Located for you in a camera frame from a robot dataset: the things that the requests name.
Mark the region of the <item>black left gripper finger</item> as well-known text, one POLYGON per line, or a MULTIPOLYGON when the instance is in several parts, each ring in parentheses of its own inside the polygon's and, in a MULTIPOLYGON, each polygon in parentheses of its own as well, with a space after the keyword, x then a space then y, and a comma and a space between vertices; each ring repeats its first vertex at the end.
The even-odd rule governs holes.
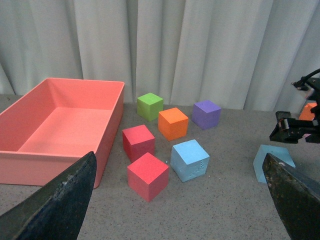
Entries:
POLYGON ((2 240, 75 240, 94 189, 97 159, 90 151, 0 217, 2 240))

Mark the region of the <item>black second arm gripper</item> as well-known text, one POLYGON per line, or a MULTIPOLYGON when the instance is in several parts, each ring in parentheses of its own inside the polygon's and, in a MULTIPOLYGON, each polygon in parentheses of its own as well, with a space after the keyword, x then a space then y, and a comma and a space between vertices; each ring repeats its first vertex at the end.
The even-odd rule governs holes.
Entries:
MULTIPOLYGON (((320 79, 310 77, 295 82, 294 87, 306 92, 308 100, 317 105, 311 109, 313 120, 292 118, 288 111, 275 113, 277 124, 269 136, 274 142, 297 144, 304 134, 305 141, 320 142, 320 79)), ((320 184, 267 153, 262 170, 277 213, 292 240, 320 238, 320 184)))

